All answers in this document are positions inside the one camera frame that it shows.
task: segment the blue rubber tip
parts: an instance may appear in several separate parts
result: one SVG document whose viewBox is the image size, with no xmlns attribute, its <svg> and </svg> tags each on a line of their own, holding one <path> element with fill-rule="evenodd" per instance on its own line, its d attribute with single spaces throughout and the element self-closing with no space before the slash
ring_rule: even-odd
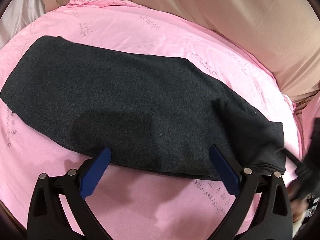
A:
<svg viewBox="0 0 320 240">
<path fill-rule="evenodd" d="M 92 195 L 110 161 L 111 151 L 105 148 L 80 181 L 79 193 L 82 199 Z"/>
<path fill-rule="evenodd" d="M 215 145 L 210 147 L 209 157 L 228 193 L 238 197 L 240 194 L 240 179 Z"/>
</svg>

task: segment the silver screw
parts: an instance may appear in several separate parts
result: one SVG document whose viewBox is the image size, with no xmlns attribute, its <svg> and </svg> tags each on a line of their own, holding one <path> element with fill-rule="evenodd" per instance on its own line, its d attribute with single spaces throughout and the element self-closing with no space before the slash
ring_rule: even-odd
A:
<svg viewBox="0 0 320 240">
<path fill-rule="evenodd" d="M 244 169 L 243 169 L 243 172 L 244 172 L 245 174 L 250 175 L 250 174 L 252 173 L 252 170 L 251 170 L 250 168 L 244 168 Z"/>
<path fill-rule="evenodd" d="M 75 169 L 71 169 L 71 170 L 68 171 L 68 175 L 69 175 L 69 176 L 73 176 L 73 175 L 75 175 L 76 173 L 77 173 L 77 170 L 75 170 Z"/>
<path fill-rule="evenodd" d="M 41 173 L 40 176 L 39 176 L 39 179 L 45 179 L 46 176 L 47 176 L 47 174 Z"/>
<path fill-rule="evenodd" d="M 281 177 L 281 173 L 279 171 L 275 171 L 274 175 L 277 177 L 277 178 L 280 178 Z"/>
</svg>

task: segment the beige curtain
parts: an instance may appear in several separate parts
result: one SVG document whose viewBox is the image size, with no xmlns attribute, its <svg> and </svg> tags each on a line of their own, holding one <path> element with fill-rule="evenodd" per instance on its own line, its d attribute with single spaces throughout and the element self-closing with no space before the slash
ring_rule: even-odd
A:
<svg viewBox="0 0 320 240">
<path fill-rule="evenodd" d="M 320 22 L 307 0 L 130 0 L 217 31 L 265 65 L 299 102 L 320 80 Z M 43 0 L 46 11 L 69 0 Z"/>
</svg>

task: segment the pink tablecloth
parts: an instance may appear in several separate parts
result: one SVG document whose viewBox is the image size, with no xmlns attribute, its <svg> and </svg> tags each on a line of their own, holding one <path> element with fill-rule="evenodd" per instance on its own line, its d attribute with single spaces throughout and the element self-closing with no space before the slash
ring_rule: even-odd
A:
<svg viewBox="0 0 320 240">
<path fill-rule="evenodd" d="M 0 87 L 23 53 L 43 35 L 125 52 L 189 59 L 259 109 L 283 123 L 285 145 L 299 156 L 292 103 L 273 76 L 225 38 L 179 17 L 123 0 L 71 0 L 20 31 L 0 51 Z M 63 175 L 87 158 L 66 150 L 24 124 L 0 101 L 0 199 L 22 225 L 37 177 Z M 287 163 L 286 183 L 293 168 Z M 255 198 L 241 231 L 254 215 Z M 115 239 L 206 239 L 234 198 L 219 181 L 160 176 L 111 165 L 94 194 L 92 211 Z M 79 228 L 66 207 L 72 227 Z"/>
</svg>

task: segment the gray fabric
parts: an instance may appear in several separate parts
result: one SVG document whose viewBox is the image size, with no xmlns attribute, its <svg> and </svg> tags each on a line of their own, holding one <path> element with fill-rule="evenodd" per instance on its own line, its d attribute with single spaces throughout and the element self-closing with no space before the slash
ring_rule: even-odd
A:
<svg viewBox="0 0 320 240">
<path fill-rule="evenodd" d="M 12 71 L 1 99 L 63 147 L 89 156 L 110 147 L 117 165 L 215 180 L 208 151 L 216 144 L 261 174 L 285 170 L 273 144 L 284 144 L 282 124 L 184 58 L 44 36 Z"/>
</svg>

